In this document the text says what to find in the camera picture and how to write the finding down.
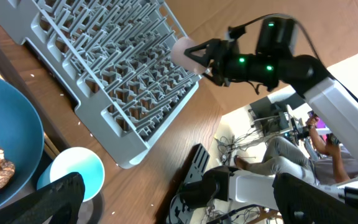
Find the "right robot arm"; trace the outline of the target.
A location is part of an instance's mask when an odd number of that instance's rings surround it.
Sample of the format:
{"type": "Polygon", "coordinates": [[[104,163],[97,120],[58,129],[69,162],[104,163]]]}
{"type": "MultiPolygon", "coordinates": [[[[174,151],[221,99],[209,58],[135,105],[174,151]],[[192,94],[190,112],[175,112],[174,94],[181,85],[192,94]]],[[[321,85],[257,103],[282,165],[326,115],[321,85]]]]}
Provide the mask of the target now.
{"type": "Polygon", "coordinates": [[[298,20],[275,13],[256,21],[262,25],[254,54],[239,51],[237,41],[250,25],[246,22],[229,27],[224,40],[187,42],[179,52],[182,67],[217,86],[245,82],[255,91],[260,86],[272,91],[279,82],[290,85],[358,161],[358,98],[328,71],[318,53],[293,54],[297,30],[309,37],[298,20]]]}

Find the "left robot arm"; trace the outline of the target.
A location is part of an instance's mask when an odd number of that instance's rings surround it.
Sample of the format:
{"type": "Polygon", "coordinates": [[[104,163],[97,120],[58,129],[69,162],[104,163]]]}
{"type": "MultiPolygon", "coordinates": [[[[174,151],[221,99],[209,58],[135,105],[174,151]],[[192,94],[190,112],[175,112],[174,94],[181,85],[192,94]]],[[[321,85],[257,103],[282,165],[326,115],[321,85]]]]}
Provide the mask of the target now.
{"type": "MultiPolygon", "coordinates": [[[[0,223],[76,223],[85,194],[82,176],[72,172],[0,210],[0,223]]],[[[183,223],[213,199],[267,207],[284,223],[358,223],[358,189],[311,185],[290,174],[275,177],[221,166],[183,185],[170,202],[166,223],[183,223]]]]}

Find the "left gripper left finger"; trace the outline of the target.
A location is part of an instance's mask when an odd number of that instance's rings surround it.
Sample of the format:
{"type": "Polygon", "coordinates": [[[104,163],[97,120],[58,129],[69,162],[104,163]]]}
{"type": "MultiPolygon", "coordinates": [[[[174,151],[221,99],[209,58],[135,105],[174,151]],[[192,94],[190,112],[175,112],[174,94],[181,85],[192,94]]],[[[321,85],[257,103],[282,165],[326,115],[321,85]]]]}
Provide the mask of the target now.
{"type": "Polygon", "coordinates": [[[84,195],[81,174],[69,173],[0,209],[0,224],[76,223],[84,195]]]}

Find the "pink cup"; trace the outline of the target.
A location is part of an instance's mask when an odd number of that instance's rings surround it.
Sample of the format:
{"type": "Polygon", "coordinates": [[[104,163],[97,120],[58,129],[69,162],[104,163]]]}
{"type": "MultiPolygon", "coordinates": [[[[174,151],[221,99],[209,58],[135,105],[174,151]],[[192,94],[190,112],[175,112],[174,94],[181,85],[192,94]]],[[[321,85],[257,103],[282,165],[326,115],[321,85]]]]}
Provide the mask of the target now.
{"type": "Polygon", "coordinates": [[[170,52],[170,57],[171,61],[175,65],[179,65],[190,72],[201,75],[205,71],[208,71],[208,69],[185,55],[186,49],[195,46],[196,42],[194,40],[188,37],[182,37],[178,39],[173,45],[170,52]]]}

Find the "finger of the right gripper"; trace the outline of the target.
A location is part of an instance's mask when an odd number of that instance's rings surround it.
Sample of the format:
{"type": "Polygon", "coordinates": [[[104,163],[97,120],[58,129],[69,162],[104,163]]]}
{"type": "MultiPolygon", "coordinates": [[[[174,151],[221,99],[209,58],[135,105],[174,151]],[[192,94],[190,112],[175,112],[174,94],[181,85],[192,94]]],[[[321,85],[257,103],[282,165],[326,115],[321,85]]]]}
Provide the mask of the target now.
{"type": "Polygon", "coordinates": [[[207,68],[202,73],[202,76],[214,83],[216,86],[226,86],[225,76],[216,68],[207,68]]]}
{"type": "Polygon", "coordinates": [[[213,59],[214,51],[219,47],[220,42],[220,39],[210,39],[202,44],[187,48],[184,54],[190,59],[213,59]],[[200,50],[204,50],[204,53],[196,55],[196,52],[200,50]]]}

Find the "light blue cup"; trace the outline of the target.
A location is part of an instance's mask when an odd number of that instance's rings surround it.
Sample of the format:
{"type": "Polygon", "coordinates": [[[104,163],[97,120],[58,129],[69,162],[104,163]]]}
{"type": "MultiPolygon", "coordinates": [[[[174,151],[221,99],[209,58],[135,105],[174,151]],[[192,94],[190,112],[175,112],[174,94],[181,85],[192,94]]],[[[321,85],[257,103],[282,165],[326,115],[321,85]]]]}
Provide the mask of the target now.
{"type": "Polygon", "coordinates": [[[105,170],[102,160],[85,147],[71,147],[59,153],[37,181],[37,190],[72,172],[79,173],[85,185],[83,202],[94,198],[102,189],[105,170]]]}

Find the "dark blue bowl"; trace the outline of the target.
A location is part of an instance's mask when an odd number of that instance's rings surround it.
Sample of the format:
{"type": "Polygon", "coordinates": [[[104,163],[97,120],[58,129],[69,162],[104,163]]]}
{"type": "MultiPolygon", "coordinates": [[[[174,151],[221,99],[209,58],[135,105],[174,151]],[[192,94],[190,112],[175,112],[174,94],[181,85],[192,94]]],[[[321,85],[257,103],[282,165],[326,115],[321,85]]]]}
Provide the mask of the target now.
{"type": "Polygon", "coordinates": [[[0,207],[34,174],[44,151],[44,130],[31,102],[15,87],[0,79],[0,147],[14,163],[13,177],[0,189],[0,207]]]}

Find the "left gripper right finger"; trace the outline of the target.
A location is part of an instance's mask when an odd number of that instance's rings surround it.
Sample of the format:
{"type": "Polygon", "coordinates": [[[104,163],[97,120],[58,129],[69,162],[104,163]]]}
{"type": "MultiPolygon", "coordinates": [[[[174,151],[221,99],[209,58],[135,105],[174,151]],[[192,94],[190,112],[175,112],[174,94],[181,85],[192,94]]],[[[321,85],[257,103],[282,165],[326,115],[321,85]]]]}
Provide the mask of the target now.
{"type": "Polygon", "coordinates": [[[358,224],[358,189],[315,186],[287,173],[277,175],[272,187],[284,223],[358,224]]]}

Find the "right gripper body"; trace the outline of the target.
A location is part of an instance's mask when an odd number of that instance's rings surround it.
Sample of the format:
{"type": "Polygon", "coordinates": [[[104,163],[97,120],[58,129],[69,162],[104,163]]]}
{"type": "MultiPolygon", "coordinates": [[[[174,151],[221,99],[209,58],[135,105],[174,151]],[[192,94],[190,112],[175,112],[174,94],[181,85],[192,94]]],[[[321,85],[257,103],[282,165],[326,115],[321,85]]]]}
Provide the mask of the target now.
{"type": "Polygon", "coordinates": [[[211,81],[217,86],[253,81],[251,68],[255,65],[255,55],[240,54],[237,42],[221,40],[213,53],[211,81]]]}

